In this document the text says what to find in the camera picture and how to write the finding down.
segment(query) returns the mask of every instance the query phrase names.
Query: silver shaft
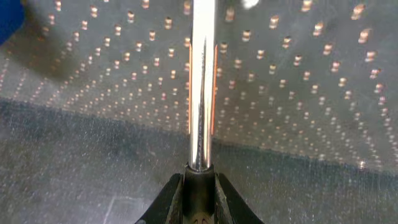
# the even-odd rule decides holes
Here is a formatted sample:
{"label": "silver shaft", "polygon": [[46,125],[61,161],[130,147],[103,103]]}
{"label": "silver shaft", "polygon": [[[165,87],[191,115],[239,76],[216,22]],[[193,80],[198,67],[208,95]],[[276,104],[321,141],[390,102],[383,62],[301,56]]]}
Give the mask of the silver shaft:
{"label": "silver shaft", "polygon": [[190,158],[194,170],[211,166],[215,85],[216,0],[193,1],[190,74]]}

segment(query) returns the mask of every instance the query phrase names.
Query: gray surface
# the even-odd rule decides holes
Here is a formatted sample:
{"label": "gray surface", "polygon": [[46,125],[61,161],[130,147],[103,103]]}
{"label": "gray surface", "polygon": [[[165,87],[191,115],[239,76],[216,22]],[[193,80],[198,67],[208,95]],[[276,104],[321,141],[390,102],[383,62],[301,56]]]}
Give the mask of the gray surface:
{"label": "gray surface", "polygon": [[[0,47],[1,97],[187,132],[185,38],[190,37],[192,7],[185,14],[185,1],[150,0],[147,9],[142,1],[127,0],[23,2],[25,24]],[[56,2],[61,3],[59,11]],[[352,20],[359,3],[365,9],[358,20]],[[302,4],[262,0],[247,10],[238,0],[219,1],[215,137],[396,172],[397,91],[391,83],[397,81],[398,1],[312,0],[307,12],[302,12]],[[92,7],[98,10],[96,17],[91,15]],[[227,8],[234,9],[231,21],[226,21]],[[127,21],[128,11],[134,13],[133,23]],[[279,17],[276,29],[269,28],[272,16]],[[165,28],[167,17],[172,20],[171,29]],[[85,30],[83,21],[88,23]],[[315,37],[315,24],[320,21],[323,29]],[[121,35],[115,34],[115,26],[120,26]],[[364,29],[371,31],[360,44]],[[251,31],[247,42],[242,40],[244,30]],[[291,42],[285,49],[282,43],[288,36]],[[107,37],[109,47],[104,44]],[[137,42],[142,44],[140,52]],[[222,42],[228,45],[226,53],[221,52]],[[323,54],[325,44],[333,45],[329,55]],[[175,50],[173,57],[169,57],[170,48]],[[265,51],[260,60],[258,50]],[[372,51],[374,60],[366,62],[367,52]],[[126,52],[129,61],[124,60]],[[294,65],[296,55],[302,56],[299,66]],[[155,58],[160,60],[158,67]],[[239,69],[234,67],[237,58],[242,61]],[[340,63],[338,72],[331,72],[333,62]],[[270,65],[276,66],[274,75],[269,74]],[[377,69],[379,75],[370,78]],[[311,73],[308,81],[303,80],[305,71]],[[340,78],[346,79],[345,86],[338,86]],[[235,82],[232,89],[230,82]],[[377,84],[384,87],[380,93],[374,92]],[[314,85],[318,91],[313,94]],[[347,91],[352,95],[345,100]],[[325,102],[320,105],[322,97]],[[383,105],[380,97],[386,98]]]}
{"label": "gray surface", "polygon": [[[134,223],[187,161],[185,135],[0,101],[0,223]],[[396,223],[398,178],[215,142],[266,223]]]}

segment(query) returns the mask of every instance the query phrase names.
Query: metal rod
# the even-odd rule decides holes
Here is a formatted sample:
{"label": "metal rod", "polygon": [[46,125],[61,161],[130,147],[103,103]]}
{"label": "metal rod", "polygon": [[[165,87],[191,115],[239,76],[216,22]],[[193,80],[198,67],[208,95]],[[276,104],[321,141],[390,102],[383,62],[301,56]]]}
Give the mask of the metal rod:
{"label": "metal rod", "polygon": [[215,88],[216,0],[193,1],[190,52],[190,158],[194,170],[211,166],[211,132]]}

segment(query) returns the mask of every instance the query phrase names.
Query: orange edge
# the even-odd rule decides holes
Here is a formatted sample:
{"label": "orange edge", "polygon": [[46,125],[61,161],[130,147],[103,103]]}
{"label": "orange edge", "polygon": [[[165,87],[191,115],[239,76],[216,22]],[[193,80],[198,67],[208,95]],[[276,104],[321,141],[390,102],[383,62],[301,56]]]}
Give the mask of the orange edge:
{"label": "orange edge", "polygon": [[211,135],[214,135],[214,122],[215,122],[215,111],[216,111],[216,87],[217,87],[217,56],[218,56],[218,45],[215,47],[214,52],[214,81],[213,81],[213,108],[211,109]]}
{"label": "orange edge", "polygon": [[189,44],[189,99],[188,99],[188,133],[191,134],[191,82],[192,82],[192,45]]}

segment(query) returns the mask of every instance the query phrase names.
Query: perforated metal sheet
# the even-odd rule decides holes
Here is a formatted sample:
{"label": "perforated metal sheet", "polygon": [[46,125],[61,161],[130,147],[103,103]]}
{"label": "perforated metal sheet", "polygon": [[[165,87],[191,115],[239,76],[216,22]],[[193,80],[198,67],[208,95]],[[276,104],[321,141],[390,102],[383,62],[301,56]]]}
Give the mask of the perforated metal sheet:
{"label": "perforated metal sheet", "polygon": [[[190,1],[27,1],[0,96],[186,132]],[[397,171],[396,1],[220,1],[215,138]]]}

